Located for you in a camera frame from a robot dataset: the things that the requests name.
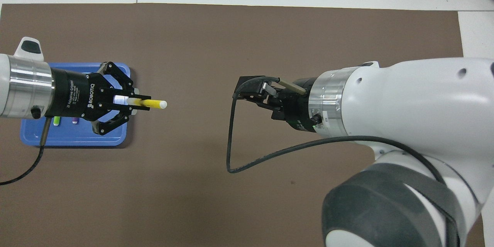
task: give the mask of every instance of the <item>brown mat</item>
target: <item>brown mat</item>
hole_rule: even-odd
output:
[[[372,163],[351,143],[313,147],[243,173],[225,169],[240,75],[288,80],[377,60],[462,56],[456,12],[178,4],[2,6],[0,53],[21,37],[47,62],[124,62],[164,111],[139,112],[124,148],[48,149],[24,180],[0,189],[3,246],[322,246],[321,203]],[[37,149],[2,119],[0,177]],[[318,139],[239,103],[233,166]],[[483,245],[481,222],[469,237]]]

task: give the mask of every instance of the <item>blue tray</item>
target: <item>blue tray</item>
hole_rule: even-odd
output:
[[[130,77],[130,69],[123,63],[115,63],[127,76]],[[49,63],[53,68],[66,69],[68,71],[77,71],[80,73],[94,73],[99,69],[100,63]],[[105,75],[105,78],[115,87],[122,87],[111,76]],[[125,98],[115,99],[115,103],[124,104]],[[113,118],[117,115],[117,111],[111,111],[101,117],[101,122]],[[43,129],[44,119],[23,119],[21,121],[21,141],[26,145],[39,145],[39,137]],[[60,125],[50,126],[46,145],[60,147],[96,147],[96,146],[116,146],[120,145],[127,135],[127,123],[119,126],[106,135],[98,135],[93,133],[91,122],[84,119],[79,119],[78,124],[72,123],[71,117],[61,117]]]

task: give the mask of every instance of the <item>yellow marker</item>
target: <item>yellow marker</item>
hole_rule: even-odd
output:
[[[168,103],[164,100],[146,99],[141,100],[140,104],[149,108],[165,109]]]

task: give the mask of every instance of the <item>metallic cylinder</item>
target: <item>metallic cylinder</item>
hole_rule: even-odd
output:
[[[323,121],[314,126],[314,130],[323,137],[347,136],[341,117],[341,96],[346,81],[358,69],[344,68],[335,71],[326,71],[320,75],[309,96],[309,117],[319,114]]]
[[[32,109],[41,117],[53,100],[53,79],[45,62],[7,55],[10,64],[9,90],[1,117],[32,119]]]

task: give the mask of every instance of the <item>cable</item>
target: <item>cable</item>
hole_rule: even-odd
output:
[[[237,99],[239,97],[239,93],[242,92],[242,89],[244,89],[247,85],[251,83],[255,83],[258,81],[264,81],[264,82],[279,82],[279,78],[273,78],[273,77],[268,77],[268,76],[262,76],[259,78],[253,78],[250,80],[247,80],[246,82],[242,83],[237,90],[235,90],[235,93],[233,94],[233,101],[232,101],[232,109],[230,111],[230,126],[228,129],[228,144],[227,144],[227,151],[226,151],[226,169],[228,173],[239,173],[241,171],[247,170],[251,168],[252,166],[255,166],[257,164],[260,164],[264,161],[267,161],[269,159],[272,159],[274,157],[281,156],[282,154],[288,154],[290,152],[298,151],[305,149],[307,147],[314,147],[315,145],[323,145],[323,144],[328,144],[328,143],[336,143],[336,142],[348,142],[348,141],[369,141],[369,142],[378,142],[378,143],[384,143],[387,145],[392,145],[394,147],[397,147],[404,152],[409,153],[412,157],[415,157],[418,161],[420,161],[434,176],[434,178],[440,182],[441,184],[446,186],[446,182],[443,179],[443,176],[439,171],[432,165],[432,163],[427,160],[422,154],[419,152],[415,151],[411,147],[404,145],[400,142],[391,140],[391,139],[386,139],[386,138],[381,138],[381,137],[376,137],[376,136],[341,136],[341,137],[333,137],[333,138],[323,138],[315,141],[310,141],[307,143],[302,143],[299,145],[293,145],[292,147],[287,147],[285,149],[272,152],[270,154],[267,154],[264,157],[260,157],[252,162],[249,162],[243,166],[237,167],[237,168],[231,168],[230,165],[230,159],[231,159],[231,150],[232,150],[232,136],[233,136],[233,119],[235,117],[235,106],[237,104]],[[458,236],[458,231],[457,231],[457,226],[455,225],[454,219],[450,219],[447,217],[446,214],[443,213],[445,216],[445,221],[446,221],[446,246],[447,247],[457,247],[459,246],[459,236]]]
[[[45,120],[44,126],[43,126],[43,131],[41,133],[41,138],[39,140],[39,153],[37,154],[36,160],[31,165],[31,167],[27,171],[25,171],[22,175],[14,178],[14,179],[7,180],[7,181],[4,181],[4,182],[0,182],[0,186],[11,184],[11,183],[14,183],[14,182],[22,179],[23,177],[27,176],[37,166],[37,164],[41,160],[41,157],[43,156],[44,145],[46,143],[46,138],[48,136],[48,130],[50,129],[51,118],[52,117],[46,117],[46,120]]]

